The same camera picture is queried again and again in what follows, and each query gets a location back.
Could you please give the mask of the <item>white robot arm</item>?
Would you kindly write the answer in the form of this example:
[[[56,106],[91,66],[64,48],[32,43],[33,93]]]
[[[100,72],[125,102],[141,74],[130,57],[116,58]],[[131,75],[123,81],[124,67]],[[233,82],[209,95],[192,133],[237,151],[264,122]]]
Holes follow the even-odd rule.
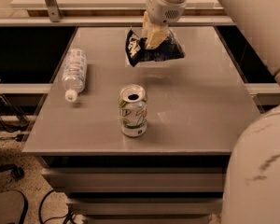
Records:
[[[221,224],[280,224],[280,0],[218,0],[275,79],[248,84],[274,104],[241,134],[230,157]]]

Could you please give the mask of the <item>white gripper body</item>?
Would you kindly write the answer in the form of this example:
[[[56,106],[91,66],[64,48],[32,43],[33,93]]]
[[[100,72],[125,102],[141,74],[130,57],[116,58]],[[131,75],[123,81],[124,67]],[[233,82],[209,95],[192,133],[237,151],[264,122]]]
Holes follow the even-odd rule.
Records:
[[[153,24],[177,22],[187,5],[187,0],[146,0],[147,15]]]

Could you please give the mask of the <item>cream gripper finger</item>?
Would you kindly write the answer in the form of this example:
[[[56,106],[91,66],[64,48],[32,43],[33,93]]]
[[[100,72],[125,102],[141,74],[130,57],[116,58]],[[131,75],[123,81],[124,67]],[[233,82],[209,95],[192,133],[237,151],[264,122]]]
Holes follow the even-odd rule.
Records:
[[[150,19],[147,12],[144,12],[143,22],[142,22],[142,37],[147,37],[148,30],[150,26]]]
[[[156,49],[168,36],[168,26],[151,23],[146,37],[146,49]]]

